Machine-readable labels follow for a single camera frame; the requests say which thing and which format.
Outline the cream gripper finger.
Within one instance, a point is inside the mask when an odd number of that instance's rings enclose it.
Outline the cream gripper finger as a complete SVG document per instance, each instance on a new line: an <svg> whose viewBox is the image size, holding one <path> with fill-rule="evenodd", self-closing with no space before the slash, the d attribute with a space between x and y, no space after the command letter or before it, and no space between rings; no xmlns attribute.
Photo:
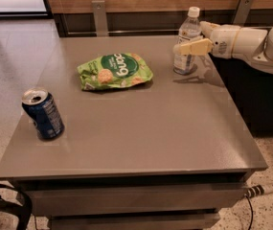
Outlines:
<svg viewBox="0 0 273 230"><path fill-rule="evenodd" d="M212 22L207 22L207 21L201 21L200 22L200 27L201 27L202 34L205 37L210 37L212 31L214 29L218 28L219 24L212 23Z"/></svg>
<svg viewBox="0 0 273 230"><path fill-rule="evenodd" d="M213 47L213 42L208 38L204 38L196 41L185 41L180 44L176 44L173 47L173 52L180 56L204 56L210 53L213 50Z"/></svg>

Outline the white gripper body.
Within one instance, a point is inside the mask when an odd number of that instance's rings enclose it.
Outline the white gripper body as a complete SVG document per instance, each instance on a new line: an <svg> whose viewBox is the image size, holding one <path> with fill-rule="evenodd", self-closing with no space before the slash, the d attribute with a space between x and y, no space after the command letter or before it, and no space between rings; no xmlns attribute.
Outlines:
<svg viewBox="0 0 273 230"><path fill-rule="evenodd" d="M210 35L214 44L212 55L217 58L231 58L239 30L240 26L235 25L221 25L214 28Z"/></svg>

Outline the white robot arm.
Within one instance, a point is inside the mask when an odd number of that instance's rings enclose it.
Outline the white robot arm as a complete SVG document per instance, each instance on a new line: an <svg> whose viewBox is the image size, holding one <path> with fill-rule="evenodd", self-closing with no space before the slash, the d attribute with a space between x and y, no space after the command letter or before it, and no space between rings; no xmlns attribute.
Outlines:
<svg viewBox="0 0 273 230"><path fill-rule="evenodd" d="M237 58L273 75L273 27L268 31L206 21L200 25L204 37L176 44L175 54L204 56L211 53L216 58Z"/></svg>

